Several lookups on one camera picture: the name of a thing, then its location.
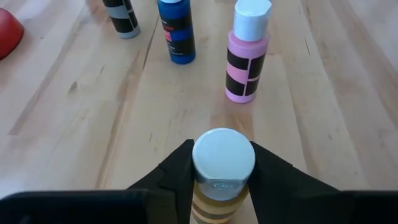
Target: pink paint bottle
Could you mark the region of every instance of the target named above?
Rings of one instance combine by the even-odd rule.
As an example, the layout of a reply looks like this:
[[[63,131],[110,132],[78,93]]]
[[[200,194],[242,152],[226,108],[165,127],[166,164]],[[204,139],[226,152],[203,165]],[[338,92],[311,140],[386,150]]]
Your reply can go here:
[[[228,34],[225,92],[236,103],[250,102],[256,96],[269,43],[266,32],[271,6],[268,0],[235,4],[234,29]]]

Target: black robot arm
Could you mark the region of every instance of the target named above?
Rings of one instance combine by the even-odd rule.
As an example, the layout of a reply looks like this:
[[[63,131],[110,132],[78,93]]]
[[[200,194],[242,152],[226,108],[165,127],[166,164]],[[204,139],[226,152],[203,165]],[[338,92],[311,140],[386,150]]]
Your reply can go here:
[[[398,223],[398,192],[339,191],[252,145],[248,186],[260,224]]]
[[[0,223],[188,224],[195,169],[186,140],[126,190],[25,192],[0,200]],[[260,224],[398,223],[397,192],[342,192],[252,142],[248,180]]]

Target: black label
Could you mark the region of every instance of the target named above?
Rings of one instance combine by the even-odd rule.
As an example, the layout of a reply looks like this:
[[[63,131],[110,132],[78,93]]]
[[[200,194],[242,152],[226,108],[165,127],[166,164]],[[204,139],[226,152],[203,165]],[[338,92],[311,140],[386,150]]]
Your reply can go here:
[[[252,59],[249,69],[249,78],[256,78],[261,74],[262,64],[264,64],[264,59],[266,55],[261,55],[258,58]]]
[[[132,22],[132,26],[134,28],[136,28],[138,26],[138,22],[137,22],[137,18],[136,18],[136,15],[135,15],[134,11],[131,11],[129,13],[129,17],[130,17],[130,20]]]
[[[232,54],[229,49],[227,54],[227,61],[235,68],[241,70],[247,70],[249,66],[249,59],[238,57],[235,54]]]
[[[176,56],[186,56],[195,53],[195,39],[193,36],[188,37],[183,40],[171,40],[170,37],[167,37],[167,46],[169,47],[169,51],[171,54]]]
[[[253,94],[257,90],[257,87],[259,86],[259,81],[260,79],[257,79],[256,81],[253,82],[248,82],[246,86],[246,93],[245,93],[246,96]]]
[[[226,72],[226,88],[235,95],[243,96],[244,85],[233,79],[228,72]]]
[[[167,19],[160,16],[162,19],[163,29],[168,32],[173,32],[177,30],[184,30],[192,26],[191,12],[188,15],[178,18],[178,19]]]
[[[130,19],[115,19],[110,17],[115,29],[121,33],[127,33],[133,31]]]
[[[106,7],[118,7],[124,5],[123,0],[102,0],[102,2]]]

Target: blue paint bottle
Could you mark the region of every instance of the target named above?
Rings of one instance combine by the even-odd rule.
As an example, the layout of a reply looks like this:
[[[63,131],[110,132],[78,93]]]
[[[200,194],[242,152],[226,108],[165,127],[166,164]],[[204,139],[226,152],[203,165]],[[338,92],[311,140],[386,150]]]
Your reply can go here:
[[[192,62],[196,51],[190,0],[158,0],[157,5],[172,61]]]

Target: wooden floor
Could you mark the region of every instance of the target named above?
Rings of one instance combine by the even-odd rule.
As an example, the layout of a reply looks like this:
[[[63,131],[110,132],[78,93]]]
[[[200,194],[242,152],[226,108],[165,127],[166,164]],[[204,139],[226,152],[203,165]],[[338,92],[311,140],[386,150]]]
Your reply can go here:
[[[398,2],[274,0],[246,105],[223,93],[233,2],[192,0],[197,58],[179,66],[155,0],[132,0],[131,40],[99,0],[0,0],[26,28],[0,62],[0,196],[123,189],[220,126],[339,189],[398,189]]]

